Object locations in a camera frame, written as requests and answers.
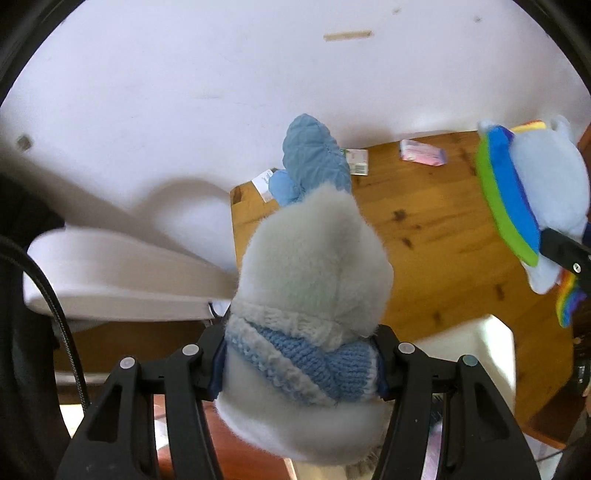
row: green stripe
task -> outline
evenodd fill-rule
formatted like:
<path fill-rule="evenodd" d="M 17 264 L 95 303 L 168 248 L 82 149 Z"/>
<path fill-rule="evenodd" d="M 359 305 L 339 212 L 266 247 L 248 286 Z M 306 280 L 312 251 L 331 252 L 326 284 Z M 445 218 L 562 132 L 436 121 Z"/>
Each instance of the green stripe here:
<path fill-rule="evenodd" d="M 488 138 L 486 137 L 480 142 L 476 153 L 476 171 L 501 238 L 522 262 L 530 267 L 535 267 L 538 264 L 538 254 L 523 239 L 507 215 L 492 169 Z"/>

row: stuffed animal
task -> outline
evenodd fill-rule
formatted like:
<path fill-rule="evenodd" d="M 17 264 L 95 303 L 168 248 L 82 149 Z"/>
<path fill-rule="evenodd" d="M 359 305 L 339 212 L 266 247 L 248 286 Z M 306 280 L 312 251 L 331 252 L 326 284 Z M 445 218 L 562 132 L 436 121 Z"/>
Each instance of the stuffed animal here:
<path fill-rule="evenodd" d="M 216 407 L 258 448 L 354 463 L 382 443 L 388 423 L 368 336 L 393 270 L 350 194 L 349 167 L 329 130 L 296 118 L 284 153 L 287 169 L 269 187 L 285 207 L 261 222 L 242 259 Z"/>
<path fill-rule="evenodd" d="M 478 125 L 476 168 L 503 240 L 521 260 L 531 289 L 545 294 L 560 284 L 557 315 L 567 326 L 584 298 L 576 278 L 540 255 L 540 232 L 552 228 L 581 242 L 589 211 L 589 176 L 566 118 L 511 130 Z"/>

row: wooden table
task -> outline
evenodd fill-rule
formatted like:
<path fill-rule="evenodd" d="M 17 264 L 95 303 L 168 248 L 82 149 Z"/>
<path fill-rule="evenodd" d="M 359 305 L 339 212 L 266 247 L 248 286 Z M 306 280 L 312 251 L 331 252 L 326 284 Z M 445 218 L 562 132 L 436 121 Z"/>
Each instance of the wooden table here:
<path fill-rule="evenodd" d="M 515 336 L 521 426 L 570 376 L 571 332 L 558 325 L 556 293 L 533 293 L 524 269 L 496 233 L 474 166 L 475 132 L 424 140 L 449 162 L 429 167 L 400 160 L 398 144 L 369 149 L 369 175 L 353 176 L 361 213 L 382 238 L 394 266 L 383 323 L 414 341 L 486 314 Z M 240 266 L 258 222 L 274 212 L 252 183 L 230 193 Z"/>

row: blue quilted mitten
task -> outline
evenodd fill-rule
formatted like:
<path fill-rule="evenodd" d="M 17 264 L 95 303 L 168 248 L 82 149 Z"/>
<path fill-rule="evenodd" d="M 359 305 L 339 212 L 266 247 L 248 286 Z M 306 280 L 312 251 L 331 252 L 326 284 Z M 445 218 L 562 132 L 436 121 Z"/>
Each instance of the blue quilted mitten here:
<path fill-rule="evenodd" d="M 349 165 L 326 126 L 304 113 L 283 141 L 283 165 L 269 180 L 269 191 L 280 206 L 299 202 L 323 183 L 351 192 Z"/>

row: barcode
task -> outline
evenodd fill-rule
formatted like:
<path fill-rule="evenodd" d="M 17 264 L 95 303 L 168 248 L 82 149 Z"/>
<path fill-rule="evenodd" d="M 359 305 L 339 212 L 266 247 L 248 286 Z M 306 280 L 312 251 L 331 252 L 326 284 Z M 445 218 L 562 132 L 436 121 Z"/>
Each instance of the barcode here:
<path fill-rule="evenodd" d="M 349 166 L 351 170 L 351 175 L 367 175 L 368 174 L 368 166 L 364 163 L 357 163 L 356 165 Z"/>

